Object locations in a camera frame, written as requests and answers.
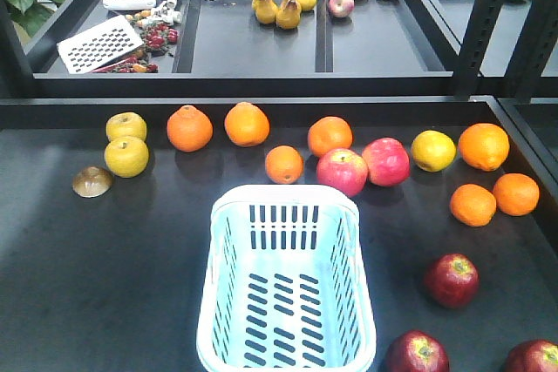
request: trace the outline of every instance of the light blue basket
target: light blue basket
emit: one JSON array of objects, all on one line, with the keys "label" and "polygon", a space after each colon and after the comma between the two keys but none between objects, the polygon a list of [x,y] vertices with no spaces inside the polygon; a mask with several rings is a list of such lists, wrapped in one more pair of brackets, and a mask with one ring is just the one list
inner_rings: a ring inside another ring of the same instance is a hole
[{"label": "light blue basket", "polygon": [[213,206],[197,332],[210,372],[367,370],[376,328],[357,206],[319,185],[245,185]]}]

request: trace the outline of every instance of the red apple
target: red apple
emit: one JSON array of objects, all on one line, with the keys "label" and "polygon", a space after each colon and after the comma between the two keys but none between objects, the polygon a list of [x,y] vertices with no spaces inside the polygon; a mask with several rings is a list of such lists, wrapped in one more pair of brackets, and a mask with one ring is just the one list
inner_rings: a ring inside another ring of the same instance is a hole
[{"label": "red apple", "polygon": [[444,346],[420,330],[410,330],[387,349],[389,372],[449,372],[450,361]]},{"label": "red apple", "polygon": [[347,17],[355,9],[354,0],[330,0],[328,3],[330,14],[334,17]]},{"label": "red apple", "polygon": [[548,340],[531,340],[512,348],[504,372],[558,372],[558,346]]},{"label": "red apple", "polygon": [[374,185],[394,186],[411,174],[409,155],[396,139],[376,139],[363,149],[362,155]]},{"label": "red apple", "polygon": [[333,186],[350,198],[363,190],[368,167],[352,150],[334,148],[317,161],[316,175],[318,183]]},{"label": "red apple", "polygon": [[439,304],[446,308],[461,308],[477,294],[479,273],[463,254],[446,254],[426,269],[424,284]]}]

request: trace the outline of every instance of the shelf post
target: shelf post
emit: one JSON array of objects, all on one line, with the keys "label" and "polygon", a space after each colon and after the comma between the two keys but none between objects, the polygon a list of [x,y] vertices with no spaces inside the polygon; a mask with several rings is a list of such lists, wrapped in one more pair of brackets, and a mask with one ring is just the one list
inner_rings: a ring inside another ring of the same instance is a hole
[{"label": "shelf post", "polygon": [[558,39],[558,0],[533,0],[504,75],[504,92],[518,102],[533,97]]},{"label": "shelf post", "polygon": [[11,22],[4,0],[0,0],[0,74],[6,92],[0,98],[30,98],[36,93],[35,79],[24,49]]},{"label": "shelf post", "polygon": [[468,100],[478,89],[480,65],[504,1],[474,0],[450,81],[450,89],[456,99]]}]

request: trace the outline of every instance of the white grater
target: white grater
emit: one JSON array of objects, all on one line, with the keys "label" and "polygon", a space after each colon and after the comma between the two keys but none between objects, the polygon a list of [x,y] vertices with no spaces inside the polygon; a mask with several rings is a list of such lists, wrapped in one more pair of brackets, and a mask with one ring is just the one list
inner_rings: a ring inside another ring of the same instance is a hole
[{"label": "white grater", "polygon": [[122,15],[104,21],[57,44],[58,54],[71,74],[95,70],[143,44]]}]

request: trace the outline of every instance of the black tray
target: black tray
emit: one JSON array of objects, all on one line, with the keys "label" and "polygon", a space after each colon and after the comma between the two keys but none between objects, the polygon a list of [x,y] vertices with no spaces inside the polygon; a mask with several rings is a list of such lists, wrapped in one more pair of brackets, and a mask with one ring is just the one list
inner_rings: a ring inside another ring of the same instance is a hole
[{"label": "black tray", "polygon": [[[473,9],[474,0],[432,0],[432,4],[450,27],[455,39],[461,43]],[[507,64],[514,52],[515,44],[530,6],[531,0],[525,0],[522,3],[505,2],[503,4],[490,43],[487,46],[487,53],[480,67],[480,72],[484,76],[483,92],[496,94],[493,87],[506,72]],[[556,77],[558,77],[558,48],[555,47],[542,73],[542,86],[545,89],[548,86],[549,89],[552,84],[555,85]],[[545,89],[541,89],[541,96],[554,94],[545,91]]]},{"label": "black tray", "polygon": [[458,45],[430,2],[358,0],[338,20],[327,1],[284,31],[258,24],[251,0],[180,0],[174,56],[154,59],[159,74],[122,76],[68,73],[56,43],[113,17],[102,0],[68,0],[26,53],[54,98],[446,94]]},{"label": "black tray", "polygon": [[541,161],[558,180],[558,98],[532,98],[528,104],[502,99],[501,103]]},{"label": "black tray", "polygon": [[[214,121],[198,152],[175,151],[167,117],[179,99],[29,100],[0,103],[0,346],[2,370],[202,371],[195,332],[209,246],[211,206],[240,184],[266,184],[265,153],[279,144],[305,158],[301,183],[316,182],[308,127],[332,114],[354,127],[357,151],[383,136],[409,146],[440,129],[457,140],[464,128],[501,124],[511,152],[503,169],[480,172],[461,159],[440,173],[416,166],[400,186],[368,185],[360,211],[364,266],[384,370],[390,342],[410,328],[446,346],[452,371],[500,370],[507,351],[537,337],[558,340],[558,185],[495,99],[254,99],[269,115],[261,146],[232,145],[222,120],[234,99],[192,99]],[[86,200],[71,190],[82,167],[103,164],[105,121],[136,111],[150,127],[151,162],[133,179],[116,179]],[[448,210],[455,188],[491,187],[504,172],[524,172],[541,202],[520,218],[496,213],[486,227],[460,224]],[[433,258],[467,254],[480,270],[477,298],[450,311],[425,297],[420,276]]]}]

